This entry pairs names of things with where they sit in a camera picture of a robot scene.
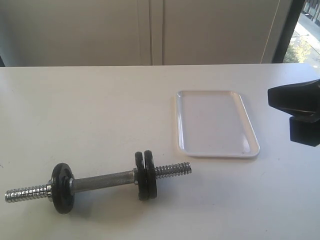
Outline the black weight plate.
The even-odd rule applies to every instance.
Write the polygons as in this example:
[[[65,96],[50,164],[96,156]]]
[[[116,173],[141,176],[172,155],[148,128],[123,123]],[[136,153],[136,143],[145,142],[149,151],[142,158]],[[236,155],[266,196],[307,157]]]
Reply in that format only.
[[[153,155],[150,150],[144,152],[144,165],[145,165],[145,174],[146,182],[148,186],[149,199],[155,199],[157,197],[157,178],[156,170],[153,161]]]
[[[66,163],[57,164],[51,174],[51,198],[56,211],[68,214],[74,207],[75,194],[71,193],[71,168]]]
[[[138,185],[138,196],[141,201],[149,199],[148,184],[146,180],[143,154],[140,151],[135,153],[136,180]]]

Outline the chrome threaded dumbbell bar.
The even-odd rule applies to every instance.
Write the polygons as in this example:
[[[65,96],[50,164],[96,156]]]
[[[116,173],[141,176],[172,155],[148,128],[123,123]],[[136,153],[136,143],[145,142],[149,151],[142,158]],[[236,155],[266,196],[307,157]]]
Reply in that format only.
[[[155,167],[156,180],[188,175],[192,173],[189,162]],[[87,178],[70,180],[71,193],[80,193],[128,184],[138,184],[136,179],[136,168],[129,171],[99,175]],[[48,198],[52,201],[51,195],[52,179],[43,185],[16,188],[7,190],[4,197],[7,203],[28,201],[33,199]]]

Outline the white rectangular plastic tray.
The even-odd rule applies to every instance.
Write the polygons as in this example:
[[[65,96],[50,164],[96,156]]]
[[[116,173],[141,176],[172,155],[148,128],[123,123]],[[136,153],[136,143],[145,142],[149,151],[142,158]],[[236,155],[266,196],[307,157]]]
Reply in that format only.
[[[239,93],[181,90],[175,95],[178,150],[195,158],[255,158],[260,145]]]

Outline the beige cabinet with doors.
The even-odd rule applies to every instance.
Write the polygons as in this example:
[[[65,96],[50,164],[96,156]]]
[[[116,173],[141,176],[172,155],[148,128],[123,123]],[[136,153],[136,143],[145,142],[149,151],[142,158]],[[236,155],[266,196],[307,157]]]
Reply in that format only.
[[[289,0],[3,0],[6,66],[270,63]]]

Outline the dark window frame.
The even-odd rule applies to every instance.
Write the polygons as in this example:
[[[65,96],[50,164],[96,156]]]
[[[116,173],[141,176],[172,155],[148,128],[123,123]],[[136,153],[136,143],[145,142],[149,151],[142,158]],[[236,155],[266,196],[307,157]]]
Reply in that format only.
[[[276,49],[272,57],[272,64],[281,64],[284,61],[291,37],[304,7],[304,0],[292,0],[287,13],[284,26],[281,30]]]

